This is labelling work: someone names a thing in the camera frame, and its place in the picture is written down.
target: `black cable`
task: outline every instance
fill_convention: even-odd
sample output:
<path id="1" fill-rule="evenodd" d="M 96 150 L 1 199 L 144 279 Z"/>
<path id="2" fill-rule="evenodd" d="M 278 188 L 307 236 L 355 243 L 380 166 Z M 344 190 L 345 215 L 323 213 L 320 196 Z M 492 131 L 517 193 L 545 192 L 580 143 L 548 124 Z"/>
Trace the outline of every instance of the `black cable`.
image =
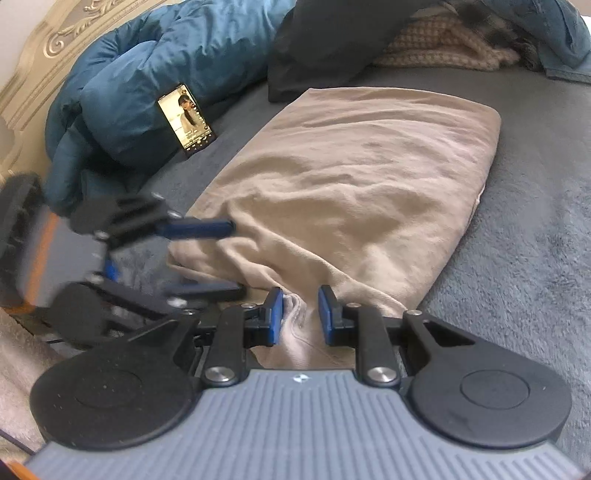
<path id="1" fill-rule="evenodd" d="M 12 437 L 2 429 L 0 429 L 0 437 L 2 437 L 7 442 L 12 443 L 15 447 L 21 449 L 27 455 L 35 455 L 35 452 L 33 452 L 33 450 L 31 450 L 27 445 L 19 442 L 16 438 Z"/>

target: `black circular mount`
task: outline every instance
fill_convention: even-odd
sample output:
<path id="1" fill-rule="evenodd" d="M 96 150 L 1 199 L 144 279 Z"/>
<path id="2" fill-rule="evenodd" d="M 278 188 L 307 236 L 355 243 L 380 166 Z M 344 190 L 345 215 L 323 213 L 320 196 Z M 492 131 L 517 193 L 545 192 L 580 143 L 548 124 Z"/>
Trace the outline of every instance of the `black circular mount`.
<path id="1" fill-rule="evenodd" d="M 114 342 L 59 363 L 31 391 L 43 436 L 84 450 L 112 450 L 153 439 L 191 409 L 194 389 L 168 358 Z"/>
<path id="2" fill-rule="evenodd" d="M 555 440 L 571 407 L 567 384 L 550 368 L 484 341 L 439 349 L 408 399 L 439 433 L 494 449 Z"/>

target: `wall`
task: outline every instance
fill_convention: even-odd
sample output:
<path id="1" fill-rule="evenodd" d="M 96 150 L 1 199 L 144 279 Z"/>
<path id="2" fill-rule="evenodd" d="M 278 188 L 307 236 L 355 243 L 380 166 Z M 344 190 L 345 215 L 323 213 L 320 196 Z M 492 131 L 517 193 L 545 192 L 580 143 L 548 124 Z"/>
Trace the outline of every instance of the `wall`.
<path id="1" fill-rule="evenodd" d="M 9 81 L 28 36 L 56 0 L 0 0 L 0 90 Z"/>
<path id="2" fill-rule="evenodd" d="M 579 9 L 581 15 L 591 17 L 591 0 L 570 0 L 571 3 Z"/>

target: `ribbed gray plastic surface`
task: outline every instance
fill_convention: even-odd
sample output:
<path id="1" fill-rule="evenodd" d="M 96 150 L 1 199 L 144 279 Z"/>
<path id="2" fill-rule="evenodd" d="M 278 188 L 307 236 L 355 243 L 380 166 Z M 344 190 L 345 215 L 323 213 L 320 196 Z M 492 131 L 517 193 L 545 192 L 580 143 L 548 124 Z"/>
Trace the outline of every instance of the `ribbed gray plastic surface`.
<path id="1" fill-rule="evenodd" d="M 206 391 L 174 430 L 117 452 L 55 443 L 27 466 L 40 480 L 580 480 L 552 444 L 472 450 L 423 427 L 393 390 L 350 371 L 251 371 Z"/>

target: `black pillow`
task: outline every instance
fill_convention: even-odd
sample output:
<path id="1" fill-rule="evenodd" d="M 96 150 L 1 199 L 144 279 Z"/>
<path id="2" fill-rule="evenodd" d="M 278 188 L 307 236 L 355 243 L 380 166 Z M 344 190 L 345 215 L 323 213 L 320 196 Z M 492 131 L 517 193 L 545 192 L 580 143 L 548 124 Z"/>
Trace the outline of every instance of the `black pillow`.
<path id="1" fill-rule="evenodd" d="M 297 0 L 269 57 L 271 102 L 347 84 L 377 58 L 410 16 L 437 0 Z"/>

